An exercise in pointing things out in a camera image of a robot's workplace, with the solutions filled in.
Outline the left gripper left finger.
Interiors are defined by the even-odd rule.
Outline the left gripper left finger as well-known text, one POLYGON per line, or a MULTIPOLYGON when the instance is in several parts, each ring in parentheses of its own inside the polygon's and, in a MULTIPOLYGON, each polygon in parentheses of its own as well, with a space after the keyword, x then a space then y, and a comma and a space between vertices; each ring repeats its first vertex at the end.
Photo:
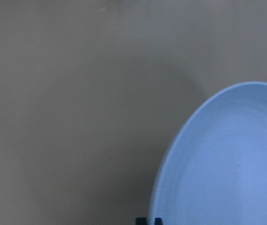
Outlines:
POLYGON ((135 219, 135 225, 147 225, 146 217, 138 217, 135 219))

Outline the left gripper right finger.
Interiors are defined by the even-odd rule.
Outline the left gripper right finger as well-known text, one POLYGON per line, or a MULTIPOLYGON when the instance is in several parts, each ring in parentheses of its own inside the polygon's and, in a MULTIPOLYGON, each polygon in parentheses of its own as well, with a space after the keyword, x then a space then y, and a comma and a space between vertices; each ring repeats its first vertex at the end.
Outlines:
POLYGON ((154 225, 162 225, 162 219, 160 217, 156 217, 154 220, 154 225))

